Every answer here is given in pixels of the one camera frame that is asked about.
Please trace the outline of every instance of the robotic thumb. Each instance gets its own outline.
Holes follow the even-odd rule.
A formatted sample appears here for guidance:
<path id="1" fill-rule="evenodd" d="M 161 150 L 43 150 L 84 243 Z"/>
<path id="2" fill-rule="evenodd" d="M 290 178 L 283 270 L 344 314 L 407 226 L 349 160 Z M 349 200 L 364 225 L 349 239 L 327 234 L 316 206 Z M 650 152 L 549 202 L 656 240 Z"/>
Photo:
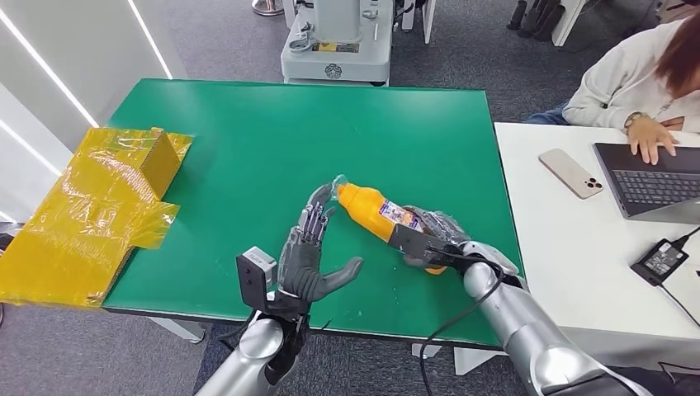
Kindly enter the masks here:
<path id="1" fill-rule="evenodd" d="M 353 257 L 345 263 L 343 268 L 325 275 L 323 277 L 323 284 L 319 285 L 317 289 L 320 291 L 320 293 L 316 295 L 319 298 L 314 298 L 314 301 L 322 299 L 326 295 L 333 293 L 335 290 L 340 289 L 357 278 L 357 274 L 359 274 L 362 269 L 363 262 L 361 257 Z"/>

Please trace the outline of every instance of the laptop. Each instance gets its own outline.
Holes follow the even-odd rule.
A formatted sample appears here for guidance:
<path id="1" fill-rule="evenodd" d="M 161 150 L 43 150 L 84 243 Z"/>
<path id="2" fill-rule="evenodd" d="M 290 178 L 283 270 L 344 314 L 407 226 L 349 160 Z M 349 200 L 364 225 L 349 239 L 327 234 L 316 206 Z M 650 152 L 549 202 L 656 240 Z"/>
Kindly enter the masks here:
<path id="1" fill-rule="evenodd" d="M 608 185 L 622 215 L 630 220 L 700 224 L 700 148 L 659 147 L 659 163 L 632 155 L 629 144 L 596 143 Z"/>

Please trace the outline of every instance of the smartphone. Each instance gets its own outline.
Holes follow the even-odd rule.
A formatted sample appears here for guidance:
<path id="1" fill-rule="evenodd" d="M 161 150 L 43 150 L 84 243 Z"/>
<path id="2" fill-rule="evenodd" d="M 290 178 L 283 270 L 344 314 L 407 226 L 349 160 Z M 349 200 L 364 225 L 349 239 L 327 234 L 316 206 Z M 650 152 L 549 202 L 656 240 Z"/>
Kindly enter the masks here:
<path id="1" fill-rule="evenodd" d="M 600 180 L 586 172 L 561 148 L 555 148 L 541 154 L 540 162 L 582 200 L 603 190 L 603 184 Z"/>

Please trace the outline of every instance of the floor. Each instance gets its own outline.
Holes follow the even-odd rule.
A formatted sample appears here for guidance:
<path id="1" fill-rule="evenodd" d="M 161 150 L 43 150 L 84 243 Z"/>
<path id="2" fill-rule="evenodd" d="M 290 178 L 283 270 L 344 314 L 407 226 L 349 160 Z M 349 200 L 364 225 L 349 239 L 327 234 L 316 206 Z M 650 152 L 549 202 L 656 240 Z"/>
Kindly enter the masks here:
<path id="1" fill-rule="evenodd" d="M 146 317 L 5 304 L 0 394 L 188 395 L 205 348 Z"/>
<path id="2" fill-rule="evenodd" d="M 622 31 L 642 19 L 643 26 L 653 25 L 652 18 L 642 18 L 646 0 L 602 0 L 581 17 L 565 49 L 555 49 L 504 29 L 513 4 L 439 0 L 431 45 L 423 44 L 420 29 L 396 33 L 391 85 L 483 88 L 494 120 L 521 120 L 568 98 L 581 74 L 620 40 Z M 282 80 L 279 54 L 287 35 L 282 17 L 253 15 L 249 0 L 168 0 L 163 15 L 191 78 Z M 316 344 L 306 352 L 312 355 L 307 367 L 347 373 L 316 383 L 299 377 L 283 394 L 384 394 L 387 389 L 392 394 L 407 388 L 411 390 L 406 394 L 424 394 L 406 344 L 349 338 L 319 338 Z M 335 348 L 356 351 L 361 358 L 339 355 Z M 179 340 L 147 318 L 6 306 L 0 327 L 0 394 L 189 395 L 205 349 L 204 342 Z M 385 353 L 375 355 L 373 350 Z M 207 353 L 207 364 L 215 365 L 215 351 Z M 393 358 L 388 364 L 376 356 Z M 450 352 L 443 351 L 428 364 L 436 394 L 523 394 L 507 359 L 493 360 L 461 378 L 443 377 L 450 362 Z"/>

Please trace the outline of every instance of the white wall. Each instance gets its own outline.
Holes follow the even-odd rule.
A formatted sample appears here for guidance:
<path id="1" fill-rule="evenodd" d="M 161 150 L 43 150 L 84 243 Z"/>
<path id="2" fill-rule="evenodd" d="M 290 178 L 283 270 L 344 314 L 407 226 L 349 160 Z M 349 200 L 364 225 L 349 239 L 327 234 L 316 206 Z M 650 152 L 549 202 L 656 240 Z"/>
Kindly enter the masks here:
<path id="1" fill-rule="evenodd" d="M 5 128 L 21 134 L 21 138 L 59 172 L 68 164 L 71 153 L 0 84 L 0 211 L 23 222 L 41 203 L 58 175 Z"/>
<path id="2" fill-rule="evenodd" d="M 154 0 L 137 1 L 175 78 L 187 78 Z M 166 78 L 126 0 L 0 0 L 0 8 L 99 125 L 141 78 Z M 5 26 L 3 83 L 69 149 L 89 126 Z"/>
<path id="3" fill-rule="evenodd" d="M 161 1 L 135 5 L 170 73 L 187 78 Z M 141 78 L 167 78 L 127 0 L 0 0 L 0 9 L 99 125 Z M 59 170 L 90 126 L 2 23 L 0 120 Z M 0 128 L 0 211 L 27 220 L 56 178 Z"/>

